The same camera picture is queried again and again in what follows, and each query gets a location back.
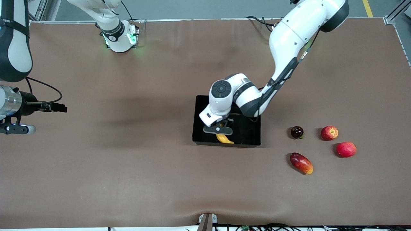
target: red apple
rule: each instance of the red apple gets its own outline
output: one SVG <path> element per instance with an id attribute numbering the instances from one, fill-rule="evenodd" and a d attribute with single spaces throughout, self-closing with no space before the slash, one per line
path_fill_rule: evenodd
<path id="1" fill-rule="evenodd" d="M 333 140 L 337 138 L 337 136 L 338 136 L 338 130 L 334 126 L 326 126 L 325 128 L 321 130 L 321 137 L 326 141 Z"/>
<path id="2" fill-rule="evenodd" d="M 357 147 L 351 142 L 342 142 L 337 145 L 337 152 L 342 157 L 352 157 L 357 153 Z"/>
<path id="3" fill-rule="evenodd" d="M 314 167 L 311 162 L 300 153 L 292 153 L 290 156 L 290 161 L 294 167 L 298 168 L 305 174 L 311 174 L 314 171 Z"/>

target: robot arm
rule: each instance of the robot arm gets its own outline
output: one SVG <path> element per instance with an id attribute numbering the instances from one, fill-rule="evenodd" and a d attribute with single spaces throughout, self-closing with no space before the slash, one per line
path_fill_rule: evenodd
<path id="1" fill-rule="evenodd" d="M 261 115 L 271 99 L 297 67 L 298 52 L 317 30 L 329 32 L 347 18 L 347 0 L 291 0 L 297 3 L 271 32 L 269 45 L 275 62 L 275 72 L 265 87 L 258 88 L 244 75 L 234 74 L 214 82 L 209 92 L 209 104 L 200 113 L 208 133 L 225 133 L 216 123 L 228 118 L 231 103 L 238 105 L 244 116 Z"/>
<path id="2" fill-rule="evenodd" d="M 32 69 L 29 47 L 28 6 L 26 0 L 0 0 L 0 81 L 18 82 Z M 20 124 L 22 116 L 35 111 L 67 112 L 55 102 L 38 101 L 18 88 L 0 85 L 0 133 L 32 134 L 33 125 Z"/>
<path id="3" fill-rule="evenodd" d="M 33 61 L 28 26 L 26 1 L 0 0 L 0 81 L 18 82 L 29 75 Z"/>
<path id="4" fill-rule="evenodd" d="M 103 32 L 107 46 L 115 52 L 126 52 L 137 46 L 139 28 L 120 20 L 113 8 L 120 0 L 67 0 L 92 17 Z"/>

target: dark red apple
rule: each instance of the dark red apple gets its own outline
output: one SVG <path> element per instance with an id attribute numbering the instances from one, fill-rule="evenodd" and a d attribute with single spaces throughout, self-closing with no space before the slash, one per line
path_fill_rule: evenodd
<path id="1" fill-rule="evenodd" d="M 351 142 L 342 142 L 337 145 L 337 152 L 341 157 L 352 157 L 357 153 L 357 147 Z"/>
<path id="2" fill-rule="evenodd" d="M 325 141 L 333 140 L 337 138 L 337 136 L 338 136 L 338 130 L 334 126 L 326 126 L 325 128 L 321 130 L 321 137 Z"/>
<path id="3" fill-rule="evenodd" d="M 314 167 L 311 162 L 300 153 L 292 153 L 290 156 L 290 161 L 294 167 L 298 168 L 305 174 L 311 174 L 314 171 Z"/>
<path id="4" fill-rule="evenodd" d="M 294 139 L 303 139 L 304 138 L 304 130 L 300 126 L 295 126 L 291 128 L 291 136 Z"/>

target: black tray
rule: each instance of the black tray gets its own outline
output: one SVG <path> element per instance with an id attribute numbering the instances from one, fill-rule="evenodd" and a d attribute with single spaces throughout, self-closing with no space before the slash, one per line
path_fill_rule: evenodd
<path id="1" fill-rule="evenodd" d="M 200 119 L 202 112 L 208 105 L 208 95 L 197 95 L 196 108 L 194 112 L 194 125 L 192 140 L 198 145 L 213 145 L 239 148 L 254 148 L 261 145 L 261 117 L 256 122 L 252 122 L 248 117 L 241 114 L 240 108 L 233 103 L 229 118 L 234 120 L 234 123 L 229 123 L 228 127 L 233 130 L 233 134 L 227 138 L 234 144 L 220 143 L 215 134 L 205 133 L 203 131 L 204 123 Z"/>

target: banana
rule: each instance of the banana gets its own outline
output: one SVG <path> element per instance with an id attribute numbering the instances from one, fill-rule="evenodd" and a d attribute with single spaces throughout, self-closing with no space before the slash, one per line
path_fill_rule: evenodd
<path id="1" fill-rule="evenodd" d="M 232 141 L 230 141 L 226 135 L 223 134 L 216 134 L 218 141 L 220 141 L 221 143 L 234 143 Z"/>

